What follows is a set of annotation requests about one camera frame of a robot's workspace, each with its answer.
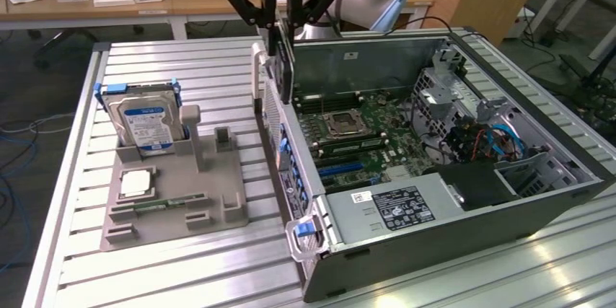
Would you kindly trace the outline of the CPU socket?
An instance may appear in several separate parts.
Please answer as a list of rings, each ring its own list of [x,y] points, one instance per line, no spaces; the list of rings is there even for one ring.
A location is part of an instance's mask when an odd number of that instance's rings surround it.
[[[355,110],[343,110],[323,114],[328,138],[351,138],[371,132],[361,113]]]

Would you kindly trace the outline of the RAM stick with white label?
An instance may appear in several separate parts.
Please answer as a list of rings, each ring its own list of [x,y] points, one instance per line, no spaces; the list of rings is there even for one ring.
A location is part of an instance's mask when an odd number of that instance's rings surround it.
[[[316,144],[316,152],[321,157],[336,156],[381,149],[388,143],[388,136],[380,136],[379,134],[355,138],[341,138],[319,142]]]

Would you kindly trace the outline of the silver perforated drive cage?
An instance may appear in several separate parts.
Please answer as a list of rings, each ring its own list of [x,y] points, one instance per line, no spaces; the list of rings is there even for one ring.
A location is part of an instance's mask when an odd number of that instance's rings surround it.
[[[444,123],[455,111],[472,118],[477,116],[480,97],[463,79],[460,68],[465,57],[453,48],[441,48],[431,59],[431,66],[417,77],[417,99],[428,108],[431,118]]]

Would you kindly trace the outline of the green motherboard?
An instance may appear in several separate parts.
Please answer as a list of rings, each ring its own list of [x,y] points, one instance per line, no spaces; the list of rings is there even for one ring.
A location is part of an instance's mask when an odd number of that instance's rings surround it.
[[[317,159],[357,154],[364,168],[359,171],[320,177],[327,193],[360,188],[389,182],[399,178],[416,177],[429,169],[448,161],[449,155],[441,143],[432,144],[432,133],[416,133],[411,128],[411,97],[393,89],[377,89],[360,92],[361,107],[352,108],[361,113],[361,118],[371,129],[365,135],[379,134],[388,136],[389,143],[381,149],[321,157],[316,152],[316,144],[340,138],[327,137],[327,126],[323,114],[303,113],[297,110],[292,100],[293,110],[300,124],[300,133],[304,136],[313,163]]]

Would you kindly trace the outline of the blue expansion slot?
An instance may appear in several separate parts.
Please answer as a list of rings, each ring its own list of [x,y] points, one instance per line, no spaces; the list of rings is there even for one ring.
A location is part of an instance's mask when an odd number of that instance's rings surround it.
[[[332,167],[324,167],[317,170],[319,176],[329,177],[332,175],[339,175],[349,172],[359,171],[364,168],[363,163],[360,162],[349,162],[345,164],[340,164]]]

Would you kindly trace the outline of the open black PC case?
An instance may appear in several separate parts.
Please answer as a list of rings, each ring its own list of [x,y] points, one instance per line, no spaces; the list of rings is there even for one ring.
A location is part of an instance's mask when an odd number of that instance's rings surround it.
[[[465,57],[463,79],[480,97],[477,116],[455,111],[433,120],[417,99],[421,70],[441,48]],[[412,30],[345,38],[293,40],[292,96],[285,105],[273,80],[273,58],[255,64],[255,103],[268,168],[300,275],[303,300],[317,302],[533,235],[568,210],[616,184],[616,148],[581,123],[567,106],[515,66],[489,42],[467,32]],[[411,128],[432,133],[448,161],[437,173],[465,201],[461,216],[347,245],[328,216],[324,186],[292,100],[296,94],[393,89],[411,97]],[[549,153],[579,183],[520,198],[495,169]],[[293,228],[312,222],[316,233],[297,238]]]

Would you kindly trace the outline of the green RAM stick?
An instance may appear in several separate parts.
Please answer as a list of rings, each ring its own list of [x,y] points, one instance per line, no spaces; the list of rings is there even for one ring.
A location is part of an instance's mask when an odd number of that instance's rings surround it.
[[[197,198],[197,195],[187,195],[179,198],[169,198],[156,201],[139,203],[133,206],[133,210],[139,213],[149,213],[152,211],[165,211],[168,209],[184,207],[188,200]]]

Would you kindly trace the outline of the black chair base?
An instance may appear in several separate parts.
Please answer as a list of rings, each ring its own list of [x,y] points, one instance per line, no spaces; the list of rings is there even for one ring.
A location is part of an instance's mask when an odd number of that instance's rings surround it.
[[[44,71],[51,66],[49,61],[44,59],[45,54],[51,50],[53,50],[63,42],[65,42],[71,37],[77,35],[84,37],[91,42],[95,49],[109,49],[111,44],[103,43],[87,28],[72,27],[63,29],[33,53],[33,66],[37,70]]]

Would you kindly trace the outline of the long black expansion slot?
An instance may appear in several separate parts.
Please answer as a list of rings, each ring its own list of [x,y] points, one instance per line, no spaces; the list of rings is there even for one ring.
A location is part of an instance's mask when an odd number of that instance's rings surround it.
[[[324,167],[332,167],[332,166],[336,166],[336,165],[353,164],[353,163],[357,163],[360,161],[361,160],[359,158],[359,155],[352,154],[352,155],[345,155],[345,156],[340,156],[340,157],[329,157],[329,158],[324,158],[324,159],[317,159],[315,161],[315,166],[316,166],[317,169],[321,169]]]

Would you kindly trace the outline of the small white box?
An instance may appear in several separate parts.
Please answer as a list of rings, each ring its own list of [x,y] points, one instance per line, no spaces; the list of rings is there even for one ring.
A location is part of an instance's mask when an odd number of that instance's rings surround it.
[[[513,25],[509,29],[509,32],[507,34],[507,39],[515,39],[519,38],[524,31],[527,30],[532,20],[535,18],[535,13],[529,8],[525,6],[521,8],[521,10],[517,13],[516,19],[513,21]]]

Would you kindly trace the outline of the green graphics card black cooler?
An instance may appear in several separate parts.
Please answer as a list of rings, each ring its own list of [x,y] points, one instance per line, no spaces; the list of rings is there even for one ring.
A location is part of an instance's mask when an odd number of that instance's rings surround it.
[[[287,105],[292,96],[292,68],[293,68],[293,40],[295,35],[287,18],[277,18],[268,28],[265,47],[273,58],[273,80],[280,101]]]

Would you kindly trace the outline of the grey parts rack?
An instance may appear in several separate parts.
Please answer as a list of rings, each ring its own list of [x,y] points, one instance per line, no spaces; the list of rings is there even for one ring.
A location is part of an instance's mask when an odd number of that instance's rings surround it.
[[[248,223],[248,202],[240,168],[236,136],[227,126],[199,135],[200,109],[179,109],[188,138],[176,141],[173,152],[143,157],[136,147],[116,149],[109,195],[103,217],[103,252],[148,245],[181,237],[237,228]],[[151,189],[141,196],[121,199],[125,172],[151,172]],[[139,203],[197,195],[184,207],[139,214]]]

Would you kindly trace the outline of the silver disk bay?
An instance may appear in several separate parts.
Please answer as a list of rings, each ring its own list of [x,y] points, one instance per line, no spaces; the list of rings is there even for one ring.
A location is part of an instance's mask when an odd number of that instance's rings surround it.
[[[545,152],[516,162],[497,162],[495,169],[520,198],[569,188],[579,183],[564,164]]]

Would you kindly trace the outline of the black equipment stand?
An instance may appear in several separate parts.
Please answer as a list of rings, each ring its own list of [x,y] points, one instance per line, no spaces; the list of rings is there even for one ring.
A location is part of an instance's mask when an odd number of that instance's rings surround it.
[[[559,57],[560,69],[573,72],[577,77],[565,89],[567,97],[577,107],[591,111],[596,119],[616,126],[616,78],[608,79],[604,76],[608,65],[616,58],[616,45],[592,71],[573,56],[561,54]]]

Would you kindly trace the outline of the silver CPU chip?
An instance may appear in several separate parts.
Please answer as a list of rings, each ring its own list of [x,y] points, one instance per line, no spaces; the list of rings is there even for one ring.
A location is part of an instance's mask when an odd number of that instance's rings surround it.
[[[125,172],[120,180],[121,199],[141,196],[151,189],[151,172],[147,170]]]

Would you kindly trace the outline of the hard disk with blue caddy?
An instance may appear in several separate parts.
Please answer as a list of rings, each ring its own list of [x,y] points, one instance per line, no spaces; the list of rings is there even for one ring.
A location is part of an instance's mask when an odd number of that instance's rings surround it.
[[[120,146],[136,147],[143,157],[172,153],[175,142],[187,137],[180,91],[176,80],[139,85],[95,83],[93,96],[109,116]]]

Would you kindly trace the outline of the grey power supply unit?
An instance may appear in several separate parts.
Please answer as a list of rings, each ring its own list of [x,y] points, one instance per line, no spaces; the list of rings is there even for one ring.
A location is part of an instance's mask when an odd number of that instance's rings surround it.
[[[432,225],[464,213],[465,199],[437,173],[325,196],[328,216],[347,245]]]

